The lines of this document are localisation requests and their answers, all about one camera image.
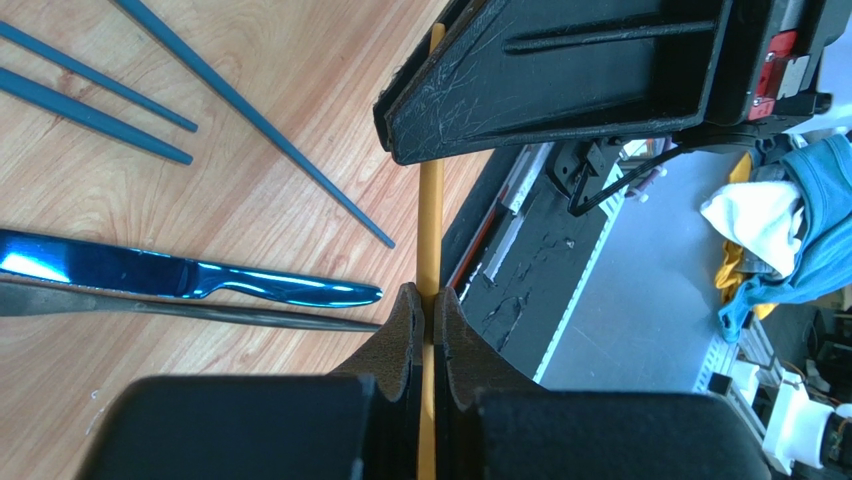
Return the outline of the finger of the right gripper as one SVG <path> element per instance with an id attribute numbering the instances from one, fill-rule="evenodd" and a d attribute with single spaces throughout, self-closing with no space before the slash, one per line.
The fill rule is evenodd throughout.
<path id="1" fill-rule="evenodd" d="M 700 124 L 728 1 L 450 1 L 373 108 L 400 165 Z"/>

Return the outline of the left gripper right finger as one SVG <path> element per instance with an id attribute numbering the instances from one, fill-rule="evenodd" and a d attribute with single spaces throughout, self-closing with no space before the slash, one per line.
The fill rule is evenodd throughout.
<path id="1" fill-rule="evenodd" d="M 755 438 L 707 395 L 550 391 L 435 301 L 441 479 L 766 479 Z"/>

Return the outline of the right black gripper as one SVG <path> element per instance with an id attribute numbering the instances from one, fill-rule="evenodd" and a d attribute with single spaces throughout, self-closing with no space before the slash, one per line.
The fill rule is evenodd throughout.
<path id="1" fill-rule="evenodd" d="M 721 43 L 700 147 L 749 147 L 832 106 L 818 90 L 830 1 L 720 1 Z"/>

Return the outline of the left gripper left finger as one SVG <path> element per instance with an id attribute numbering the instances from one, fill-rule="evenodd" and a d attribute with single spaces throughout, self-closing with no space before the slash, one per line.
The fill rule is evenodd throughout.
<path id="1" fill-rule="evenodd" d="M 319 376 L 151 376 L 114 401 L 82 479 L 362 479 L 380 408 L 411 364 L 420 297 L 402 285 L 385 324 Z"/>

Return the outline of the blue metal knife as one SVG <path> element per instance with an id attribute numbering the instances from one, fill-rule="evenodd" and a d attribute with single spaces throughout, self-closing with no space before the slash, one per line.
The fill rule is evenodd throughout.
<path id="1" fill-rule="evenodd" d="M 203 299 L 228 289 L 272 302 L 350 308 L 378 302 L 381 288 L 251 269 L 152 251 L 1 231 L 1 271 L 76 287 L 173 299 Z"/>

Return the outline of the grey plastic knife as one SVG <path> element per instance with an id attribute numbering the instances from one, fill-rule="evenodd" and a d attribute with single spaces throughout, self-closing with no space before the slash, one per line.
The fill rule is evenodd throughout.
<path id="1" fill-rule="evenodd" d="M 135 21 L 165 50 L 172 54 L 184 67 L 195 74 L 213 92 L 221 97 L 233 110 L 251 124 L 282 154 L 287 156 L 308 177 L 340 204 L 352 217 L 368 229 L 386 247 L 393 249 L 396 243 L 369 216 L 349 199 L 320 169 L 318 169 L 296 146 L 268 121 L 248 100 L 232 87 L 215 69 L 182 40 L 164 21 L 153 13 L 142 1 L 118 0 L 115 4 L 130 19 Z"/>

